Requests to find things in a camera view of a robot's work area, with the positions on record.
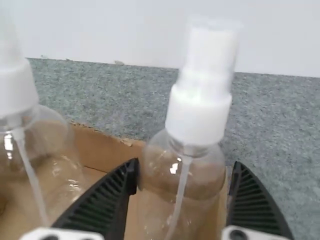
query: bottle shoulder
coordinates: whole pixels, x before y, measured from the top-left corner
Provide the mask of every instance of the bottle shoulder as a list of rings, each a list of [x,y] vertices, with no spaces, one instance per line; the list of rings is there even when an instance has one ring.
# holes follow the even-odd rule
[[[158,132],[143,149],[140,161],[140,188],[177,192],[184,155],[171,147],[166,130]],[[192,198],[210,198],[221,189],[226,174],[225,158],[219,145],[193,159],[185,193]]]

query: spray head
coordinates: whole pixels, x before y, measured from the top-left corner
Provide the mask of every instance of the spray head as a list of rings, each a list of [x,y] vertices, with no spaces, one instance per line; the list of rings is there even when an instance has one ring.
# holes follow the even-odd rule
[[[0,119],[24,112],[38,101],[32,69],[22,55],[15,26],[0,8]]]
[[[172,86],[165,122],[174,139],[208,146],[223,138],[240,29],[230,20],[191,21],[185,64]]]

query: spray bottle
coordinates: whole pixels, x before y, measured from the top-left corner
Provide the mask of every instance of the spray bottle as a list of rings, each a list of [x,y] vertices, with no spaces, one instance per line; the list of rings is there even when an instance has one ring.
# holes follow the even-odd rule
[[[139,239],[195,240],[221,191],[225,158],[218,145],[230,93],[240,25],[196,18],[185,64],[172,86],[165,129],[143,150],[138,183]]]
[[[85,190],[73,143],[63,117],[39,105],[30,63],[0,8],[0,195],[30,226],[50,226]]]

